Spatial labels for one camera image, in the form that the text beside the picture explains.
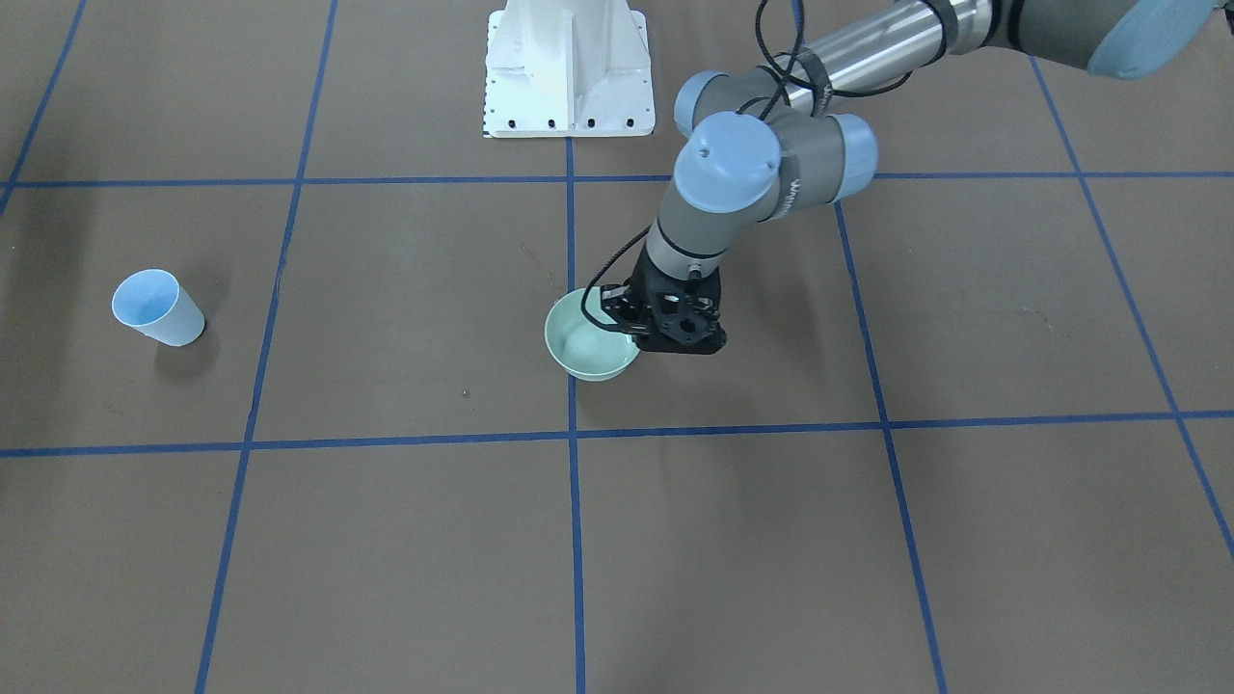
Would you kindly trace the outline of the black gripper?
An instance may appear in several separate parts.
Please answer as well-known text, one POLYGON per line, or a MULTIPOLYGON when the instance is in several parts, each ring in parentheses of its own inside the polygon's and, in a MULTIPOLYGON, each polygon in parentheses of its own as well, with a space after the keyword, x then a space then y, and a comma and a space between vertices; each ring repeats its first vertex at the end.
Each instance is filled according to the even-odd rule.
POLYGON ((636 265, 622 284, 600 288, 600 307, 644 352, 713 354, 728 341, 721 326, 721 272, 677 280, 656 265, 636 265))

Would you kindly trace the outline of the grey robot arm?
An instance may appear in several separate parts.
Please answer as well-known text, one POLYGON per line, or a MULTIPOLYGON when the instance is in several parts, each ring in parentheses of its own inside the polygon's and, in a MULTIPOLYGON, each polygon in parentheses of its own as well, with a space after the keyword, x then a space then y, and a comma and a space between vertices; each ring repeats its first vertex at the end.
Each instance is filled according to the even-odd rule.
POLYGON ((721 261, 740 232, 868 188, 880 148, 872 128, 835 100, 876 98, 916 70, 986 47, 1093 77, 1138 80, 1167 65, 1229 1, 891 1, 821 40, 803 2, 792 43, 774 53, 766 2, 754 14, 763 64, 702 70, 680 88, 684 135, 652 224, 636 233, 631 277, 590 280, 580 315, 645 352, 711 354, 721 326, 721 261))

